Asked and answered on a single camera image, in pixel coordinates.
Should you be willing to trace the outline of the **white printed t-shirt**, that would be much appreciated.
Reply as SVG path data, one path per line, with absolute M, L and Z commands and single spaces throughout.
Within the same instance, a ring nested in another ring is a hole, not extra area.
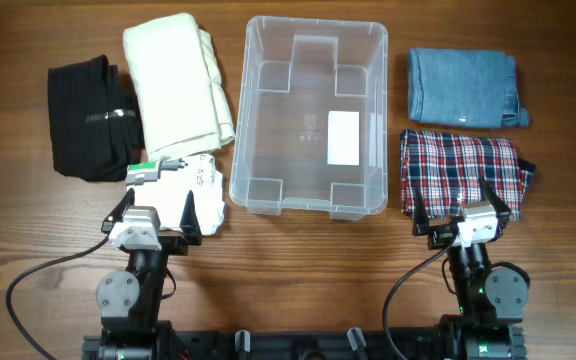
M 130 165 L 125 183 L 135 191 L 137 206 L 157 210 L 161 230 L 180 230 L 186 198 L 192 192 L 201 233 L 211 236 L 224 221 L 223 180 L 215 157 L 199 154 Z

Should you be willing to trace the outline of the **black garment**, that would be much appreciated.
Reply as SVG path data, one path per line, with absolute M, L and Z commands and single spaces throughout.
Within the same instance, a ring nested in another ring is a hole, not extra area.
M 48 70 L 47 98 L 54 170 L 89 182 L 122 181 L 144 147 L 134 92 L 100 55 Z

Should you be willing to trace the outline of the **blue denim jeans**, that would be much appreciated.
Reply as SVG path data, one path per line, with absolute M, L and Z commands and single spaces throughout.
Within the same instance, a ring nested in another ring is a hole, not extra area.
M 449 127 L 530 125 L 519 99 L 515 58 L 491 50 L 410 49 L 408 116 Z

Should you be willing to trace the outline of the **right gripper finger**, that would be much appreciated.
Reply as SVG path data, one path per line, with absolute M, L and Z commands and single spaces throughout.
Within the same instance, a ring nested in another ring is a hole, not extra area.
M 429 232 L 429 218 L 425 208 L 422 192 L 414 189 L 413 234 L 427 235 Z
M 502 223 L 508 223 L 511 219 L 511 208 L 493 191 L 484 177 L 480 177 L 478 182 L 484 200 L 492 205 L 497 219 Z

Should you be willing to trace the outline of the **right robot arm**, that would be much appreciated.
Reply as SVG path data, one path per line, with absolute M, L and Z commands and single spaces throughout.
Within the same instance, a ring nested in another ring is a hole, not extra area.
M 510 262 L 490 261 L 486 245 L 501 238 L 511 208 L 481 178 L 483 200 L 460 207 L 445 224 L 432 225 L 422 192 L 414 190 L 413 234 L 428 237 L 428 248 L 443 250 L 460 313 L 444 315 L 413 337 L 419 359 L 527 357 L 523 329 L 530 277 Z

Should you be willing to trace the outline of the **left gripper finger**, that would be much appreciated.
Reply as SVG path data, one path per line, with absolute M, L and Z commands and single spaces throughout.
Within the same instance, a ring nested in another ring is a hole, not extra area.
M 110 233 L 114 225 L 123 221 L 125 212 L 134 205 L 135 192 L 129 189 L 114 209 L 104 218 L 101 225 L 102 233 Z
M 189 191 L 180 221 L 180 231 L 188 245 L 201 245 L 202 232 L 196 214 L 194 193 Z

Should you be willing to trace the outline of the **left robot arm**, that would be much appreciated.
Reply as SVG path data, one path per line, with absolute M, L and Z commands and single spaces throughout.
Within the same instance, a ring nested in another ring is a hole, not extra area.
M 130 189 L 101 225 L 108 242 L 129 255 L 121 271 L 106 275 L 96 290 L 102 333 L 87 338 L 84 359 L 189 359 L 188 347 L 169 321 L 158 319 L 165 279 L 171 276 L 168 259 L 185 256 L 202 243 L 194 194 L 188 192 L 180 218 L 180 233 L 160 233 L 157 210 L 137 206 Z

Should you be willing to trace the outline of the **red plaid shirt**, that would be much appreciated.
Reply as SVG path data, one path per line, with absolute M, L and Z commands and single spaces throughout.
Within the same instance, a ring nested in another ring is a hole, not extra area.
M 456 215 L 467 203 L 479 202 L 484 178 L 521 219 L 523 198 L 536 166 L 519 157 L 512 141 L 504 138 L 405 129 L 400 136 L 402 212 L 412 215 L 414 191 L 419 189 L 432 219 Z

